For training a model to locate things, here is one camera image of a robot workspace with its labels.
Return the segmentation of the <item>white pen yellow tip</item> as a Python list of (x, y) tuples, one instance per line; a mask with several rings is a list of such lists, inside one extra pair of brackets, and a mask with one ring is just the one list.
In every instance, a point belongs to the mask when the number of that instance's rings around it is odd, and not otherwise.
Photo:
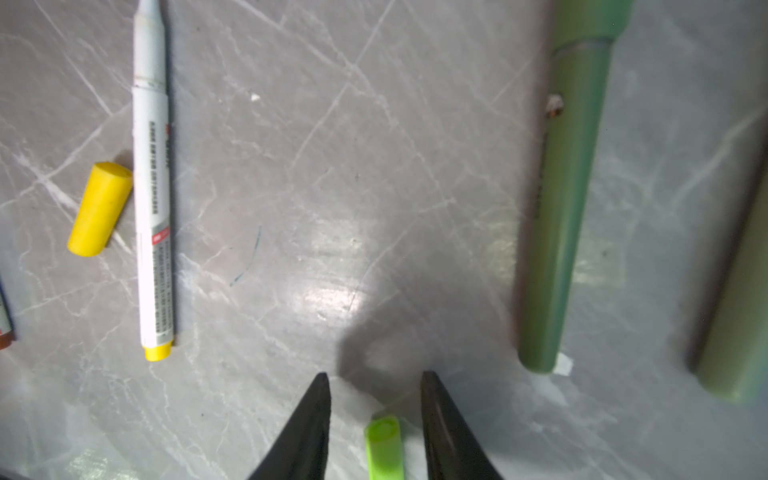
[(141, 346), (149, 362), (174, 341), (166, 34), (158, 1), (140, 0), (133, 35), (133, 196)]

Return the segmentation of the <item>bright green pen cap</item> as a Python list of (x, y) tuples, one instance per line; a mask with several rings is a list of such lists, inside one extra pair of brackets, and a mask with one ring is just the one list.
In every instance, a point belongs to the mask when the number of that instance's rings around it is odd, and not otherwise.
[(364, 430), (370, 480), (404, 480), (403, 443), (396, 416), (372, 420)]

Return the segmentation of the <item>yellow pen cap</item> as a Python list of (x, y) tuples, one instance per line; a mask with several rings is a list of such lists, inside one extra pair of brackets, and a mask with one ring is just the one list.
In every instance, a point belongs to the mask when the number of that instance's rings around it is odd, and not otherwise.
[(132, 172), (113, 162), (93, 165), (68, 240), (68, 250), (81, 257), (102, 252), (122, 213), (133, 185)]

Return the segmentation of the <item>dark green pen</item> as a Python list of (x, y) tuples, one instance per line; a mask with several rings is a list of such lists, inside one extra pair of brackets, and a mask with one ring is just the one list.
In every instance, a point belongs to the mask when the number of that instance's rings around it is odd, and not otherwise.
[(596, 150), (612, 48), (629, 24), (629, 1), (558, 1), (551, 80), (518, 356), (537, 374), (554, 371)]

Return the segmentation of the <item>light green pen black tip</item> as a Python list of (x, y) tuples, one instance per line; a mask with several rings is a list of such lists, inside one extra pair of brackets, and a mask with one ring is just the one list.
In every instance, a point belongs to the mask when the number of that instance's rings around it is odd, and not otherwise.
[(743, 404), (767, 377), (767, 178), (759, 182), (695, 375), (713, 396)]

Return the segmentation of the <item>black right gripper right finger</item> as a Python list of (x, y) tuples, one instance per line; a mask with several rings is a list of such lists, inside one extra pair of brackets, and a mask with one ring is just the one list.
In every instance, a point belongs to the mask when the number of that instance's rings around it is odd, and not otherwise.
[(434, 371), (423, 373), (420, 395), (428, 478), (501, 480)]

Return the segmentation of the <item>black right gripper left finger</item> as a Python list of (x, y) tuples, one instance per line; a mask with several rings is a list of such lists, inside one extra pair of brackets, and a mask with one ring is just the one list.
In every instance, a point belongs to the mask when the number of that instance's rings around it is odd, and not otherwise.
[(249, 479), (324, 479), (330, 419), (329, 378), (321, 372), (315, 376), (272, 448)]

